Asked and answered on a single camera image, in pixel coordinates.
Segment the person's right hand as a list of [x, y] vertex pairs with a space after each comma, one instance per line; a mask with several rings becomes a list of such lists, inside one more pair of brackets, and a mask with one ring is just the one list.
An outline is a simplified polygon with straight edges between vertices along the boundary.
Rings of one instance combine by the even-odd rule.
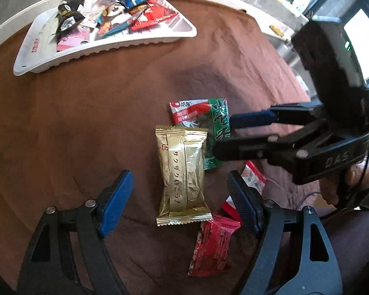
[[369, 189], [369, 162], [360, 162], [351, 165], [344, 176], [340, 174], [330, 175], [319, 180], [322, 198], [328, 205], [336, 207], [338, 204], [338, 188], [357, 187], [363, 191]]

